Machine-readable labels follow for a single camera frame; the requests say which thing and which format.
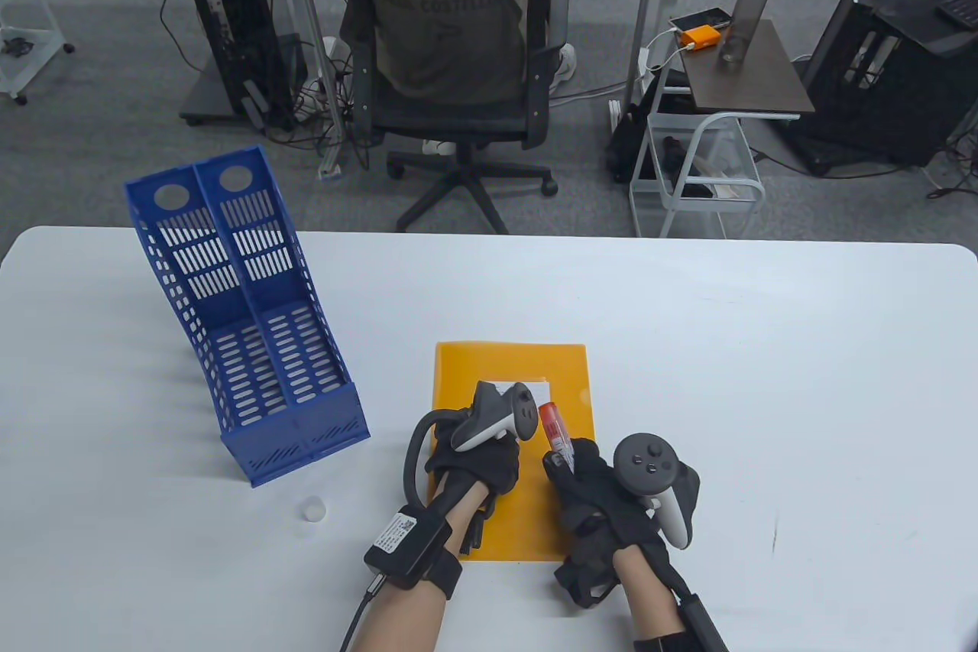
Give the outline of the person's right hand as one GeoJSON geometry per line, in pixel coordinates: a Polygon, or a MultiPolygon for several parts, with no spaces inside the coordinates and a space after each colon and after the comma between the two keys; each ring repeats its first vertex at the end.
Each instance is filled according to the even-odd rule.
{"type": "Polygon", "coordinates": [[[574,470],[557,452],[542,459],[560,503],[560,526],[573,536],[572,558],[611,567],[614,554],[639,547],[656,571],[671,567],[657,520],[622,487],[596,443],[573,439],[574,470]]]}

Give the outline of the person's left hand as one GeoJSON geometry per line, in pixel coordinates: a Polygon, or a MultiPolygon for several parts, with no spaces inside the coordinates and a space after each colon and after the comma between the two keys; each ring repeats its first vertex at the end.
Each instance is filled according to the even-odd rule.
{"type": "Polygon", "coordinates": [[[484,498],[469,513],[461,536],[461,554],[468,556],[481,547],[484,526],[493,516],[498,498],[516,487],[520,447],[516,438],[504,433],[503,438],[492,437],[474,449],[458,452],[450,443],[457,427],[457,423],[436,423],[436,444],[425,470],[436,481],[438,492],[432,503],[436,512],[444,517],[457,512],[462,499],[476,485],[486,488],[484,498]]]}

